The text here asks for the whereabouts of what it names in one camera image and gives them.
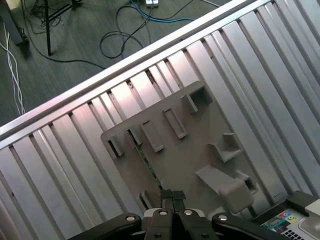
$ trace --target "metal stand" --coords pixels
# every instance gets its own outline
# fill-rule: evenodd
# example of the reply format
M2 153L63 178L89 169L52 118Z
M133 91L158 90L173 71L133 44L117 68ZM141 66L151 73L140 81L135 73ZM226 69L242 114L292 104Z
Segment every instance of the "metal stand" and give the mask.
M46 45L48 55L51 56L51 38L50 38L50 23L57 19L60 15L71 8L79 7L82 0L71 0L71 3L67 3L60 7L57 11L49 15L48 0L44 0L44 17L45 17L45 31L46 31Z
M25 38L19 28L17 27L14 19L11 16L11 10L6 0L0 0L0 19L4 22L6 30L10 33L10 38L15 45L20 45L25 42Z

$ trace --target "colorful label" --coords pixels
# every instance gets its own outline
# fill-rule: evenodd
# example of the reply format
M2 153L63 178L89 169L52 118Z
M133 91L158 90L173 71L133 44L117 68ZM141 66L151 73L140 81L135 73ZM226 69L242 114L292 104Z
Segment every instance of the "colorful label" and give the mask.
M271 218L269 221L262 224L262 226L266 229L281 234L287 230L287 226L296 223L298 220L299 217L296 216L292 211L290 211L290 209L288 209Z

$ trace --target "gray plastic part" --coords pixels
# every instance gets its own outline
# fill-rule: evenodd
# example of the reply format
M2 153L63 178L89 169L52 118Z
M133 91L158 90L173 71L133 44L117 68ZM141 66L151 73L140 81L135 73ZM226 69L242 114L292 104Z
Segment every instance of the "gray plastic part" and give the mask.
M313 217L320 217L320 199L314 201L304 208L306 212Z
M154 128L151 121L147 120L140 124L146 138L148 139L149 143L151 144L153 150L155 152L159 152L164 148L164 144L159 138L159 135Z
M140 146L142 144L142 141L140 140L140 138L137 136L136 131L134 130L134 128L132 126L128 127L127 131L130 131L130 133L132 134L134 140L136 141L136 143Z
M146 191L139 193L136 201L143 212L153 208Z
M299 229L310 236L310 239L320 239L319 216L309 216L299 222Z
M188 104L183 99L186 95L191 96L198 109L194 114L191 114ZM219 193L195 174L205 166L211 165L232 177L239 170L256 182L245 154L238 154L223 163L208 147L208 143L219 143L223 148L223 135L233 132L228 127L219 107L208 98L214 99L209 94L207 86L199 81L194 82L101 135L109 152L112 149L106 144L106 140L110 136L117 136L124 154L119 158L113 158L113 161L131 193L138 196L145 191L153 208L160 207L160 191L144 160L131 143L126 132L129 127L132 127L142 142L141 151L161 186L164 189L184 191L187 208L200 209L207 215L224 205ZM169 119L174 121L175 127L172 126L164 111L169 112ZM153 138L147 134L148 130L146 131L143 127L144 123L150 124L151 127L147 127L156 133L156 138L161 144L155 144L152 141Z
M196 174L217 194L231 213L237 214L254 203L254 198L243 180L232 178L208 165Z
M235 178L244 181L245 185L247 186L247 188L250 190L252 194L255 194L258 191L256 184L251 179L251 177L248 176L247 174L244 174L240 171L236 171Z
M189 94L184 95L181 99L184 100L184 102L188 106L191 114L195 114L196 112L198 112L198 108L195 105L194 101L191 99L191 96Z
M179 139L182 139L185 136L187 136L187 130L185 126L182 124L179 117L177 116L174 109L168 108L164 110L163 113Z
M109 139L107 139L107 142L112 149L109 153L112 155L112 157L120 157L124 154L124 151L122 147L119 145L119 141L117 140L116 136L112 136Z
M234 133L224 133L222 135L222 142L208 144L213 154L217 159L226 163L230 159L241 153L239 144Z

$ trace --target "blue cable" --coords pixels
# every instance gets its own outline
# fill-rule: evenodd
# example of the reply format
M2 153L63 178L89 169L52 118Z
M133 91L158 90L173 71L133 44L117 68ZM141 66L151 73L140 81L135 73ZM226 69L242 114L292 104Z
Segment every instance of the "blue cable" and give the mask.
M134 8L145 18L148 18L150 21L153 22L158 22L158 23L176 23L176 22L180 22L180 21L194 21L194 19L192 18L187 18L187 17L181 17L181 18L174 18L174 19L164 19L164 18L157 18L157 17L153 17L153 16L149 16L148 14L146 14L144 11L141 10L141 8L139 8L133 0L130 0L131 4L134 6Z

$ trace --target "black tripod leg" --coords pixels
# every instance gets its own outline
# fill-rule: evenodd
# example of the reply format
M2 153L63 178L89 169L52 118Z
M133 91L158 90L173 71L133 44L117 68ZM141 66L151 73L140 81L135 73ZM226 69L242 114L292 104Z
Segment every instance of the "black tripod leg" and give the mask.
M48 55L51 56L50 21L49 21L48 0L44 0L44 17L45 17L45 31L46 31L46 47L48 50Z

